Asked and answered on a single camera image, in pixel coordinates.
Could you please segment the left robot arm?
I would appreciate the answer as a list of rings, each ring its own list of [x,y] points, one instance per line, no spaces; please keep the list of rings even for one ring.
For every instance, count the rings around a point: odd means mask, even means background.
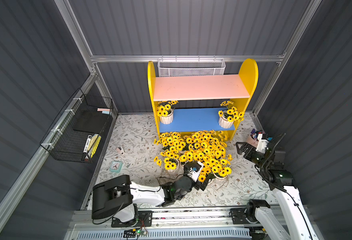
[[[201,186],[204,182],[201,175],[203,168],[202,162],[187,163],[179,179],[157,187],[137,184],[128,175],[99,183],[93,187],[92,220],[116,218],[128,223],[139,217],[138,204],[171,206],[193,188]]]

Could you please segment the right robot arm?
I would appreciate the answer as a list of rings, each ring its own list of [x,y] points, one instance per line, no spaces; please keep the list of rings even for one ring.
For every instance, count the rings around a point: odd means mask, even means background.
[[[238,154],[243,154],[246,160],[254,163],[262,180],[268,184],[287,227],[280,224],[266,200],[250,199],[246,207],[231,209],[229,215],[235,225],[261,224],[272,240],[317,240],[319,236],[304,209],[293,175],[284,169],[286,153],[278,148],[284,137],[282,133],[269,140],[259,134],[256,147],[247,142],[237,142],[235,145]]]

